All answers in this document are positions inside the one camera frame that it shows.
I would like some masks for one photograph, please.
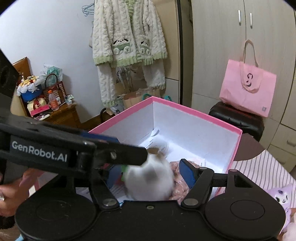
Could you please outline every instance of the shopping bag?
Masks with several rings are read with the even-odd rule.
[[[255,66],[244,63],[248,43],[254,49]],[[254,44],[248,39],[243,44],[240,61],[228,60],[219,97],[238,110],[268,117],[275,85],[276,75],[258,68]]]

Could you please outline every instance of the plastic bottle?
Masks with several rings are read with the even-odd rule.
[[[48,100],[53,111],[59,109],[59,104],[57,103],[57,99],[55,95],[52,93],[52,90],[48,91]]]

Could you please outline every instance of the bottle label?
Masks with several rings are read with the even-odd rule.
[[[52,109],[56,109],[59,107],[57,100],[53,100],[52,102],[50,102],[50,105],[51,105]]]

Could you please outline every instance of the silver handle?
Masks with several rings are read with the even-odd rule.
[[[239,10],[239,25],[241,26],[242,21],[241,21],[241,15],[240,15],[240,10]]]
[[[251,24],[251,28],[253,28],[253,18],[252,18],[252,13],[250,13],[250,24]]]
[[[295,143],[292,143],[292,142],[290,142],[289,140],[287,140],[287,144],[288,144],[289,146],[296,147],[296,144],[295,144]]]

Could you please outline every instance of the blue basket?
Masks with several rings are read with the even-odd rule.
[[[24,94],[22,93],[22,99],[24,100],[24,102],[31,101],[31,100],[37,98],[39,95],[43,94],[41,85],[38,85],[37,89],[39,89],[39,90],[35,90],[34,92],[27,91]]]

